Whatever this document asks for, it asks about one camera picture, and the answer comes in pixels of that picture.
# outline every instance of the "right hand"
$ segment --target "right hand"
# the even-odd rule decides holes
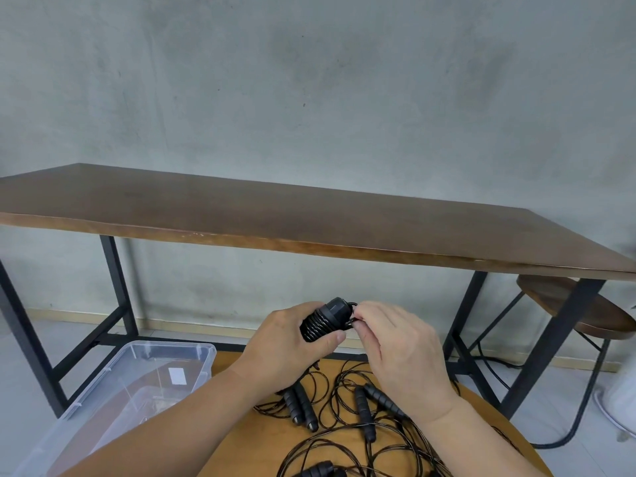
[[[353,326],[382,390],[419,425],[448,414],[460,401],[446,372],[435,330],[400,306],[364,301]]]

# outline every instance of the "forearm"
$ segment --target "forearm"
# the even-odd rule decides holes
[[[455,477],[544,477],[463,399],[432,423],[413,420]]]
[[[64,476],[195,476],[232,426],[264,396],[261,393],[230,367]]]

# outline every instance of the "wooden stool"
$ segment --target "wooden stool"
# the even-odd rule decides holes
[[[488,369],[506,388],[507,385],[493,371],[488,364],[488,361],[497,361],[513,368],[521,368],[523,365],[512,365],[496,358],[485,357],[481,350],[481,340],[488,335],[490,330],[492,330],[513,308],[513,306],[519,302],[523,295],[527,294],[552,317],[556,317],[561,306],[563,306],[565,301],[568,299],[568,296],[570,296],[570,293],[576,286],[575,280],[554,276],[520,275],[516,282],[519,288],[521,288],[521,292],[513,299],[513,301],[511,301],[510,304],[508,304],[508,306],[506,306],[504,311],[493,320],[488,328],[486,328],[469,347],[469,350],[473,350],[473,348],[477,346],[480,356],[476,359],[484,360]],[[614,303],[603,296],[597,295],[586,314],[584,314],[575,325],[574,330],[599,351],[599,357],[594,365],[592,376],[590,377],[590,381],[588,382],[588,386],[583,395],[583,401],[581,401],[581,406],[579,407],[576,418],[574,419],[574,424],[572,425],[572,428],[570,428],[570,431],[559,441],[548,444],[533,444],[535,449],[555,449],[571,441],[572,437],[574,437],[579,428],[585,408],[590,401],[590,396],[592,395],[592,390],[594,389],[597,377],[599,376],[601,366],[608,354],[609,344],[612,340],[627,340],[628,338],[631,338],[634,333],[636,333],[636,321],[634,321],[629,314]],[[602,338],[602,346],[594,343],[588,336]]]

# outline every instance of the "gray wall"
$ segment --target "gray wall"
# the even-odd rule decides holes
[[[633,20],[636,0],[0,0],[0,175],[83,161],[514,205],[636,257]],[[113,308],[98,238],[0,241],[27,306]],[[341,295],[444,333],[471,276],[130,250],[148,316],[245,328]],[[490,277],[468,331],[514,294]],[[632,284],[604,294],[636,303]],[[545,321],[524,301],[486,346],[527,350]],[[576,338],[561,354],[594,356]]]

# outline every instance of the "plastic storage box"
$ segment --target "plastic storage box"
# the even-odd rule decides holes
[[[186,398],[212,375],[205,343],[132,342],[117,352],[18,467],[54,477],[111,440]]]

